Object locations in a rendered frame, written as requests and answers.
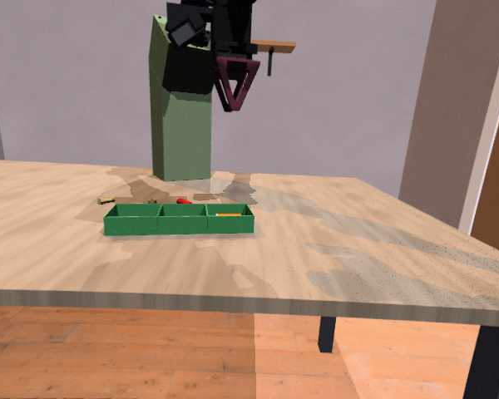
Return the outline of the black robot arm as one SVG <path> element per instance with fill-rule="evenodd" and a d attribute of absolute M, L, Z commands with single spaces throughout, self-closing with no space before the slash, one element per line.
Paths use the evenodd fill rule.
<path fill-rule="evenodd" d="M 241 14 L 245 9 L 252 12 L 252 4 L 256 1 L 181 0 L 180 4 L 167 2 L 167 36 L 177 52 L 192 42 L 207 47 L 209 41 L 212 52 L 216 40 L 236 42 L 237 8 L 234 7 L 240 7 Z M 205 29 L 207 22 L 210 22 L 210 31 Z"/>

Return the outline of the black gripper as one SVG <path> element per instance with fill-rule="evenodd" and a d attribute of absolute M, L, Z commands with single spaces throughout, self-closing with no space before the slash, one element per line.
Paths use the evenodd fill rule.
<path fill-rule="evenodd" d="M 258 52 L 258 44 L 250 43 L 252 12 L 245 9 L 243 10 L 243 14 L 241 14 L 240 7 L 234 8 L 237 8 L 236 42 L 215 41 L 212 52 L 212 62 L 216 65 L 218 71 L 210 70 L 211 77 L 225 112 L 240 110 L 260 66 L 260 61 L 252 60 L 252 55 L 257 54 Z M 225 94 L 222 90 L 220 80 Z M 234 94 L 232 94 L 229 80 L 237 81 Z M 227 104 L 225 95 L 229 104 Z"/>

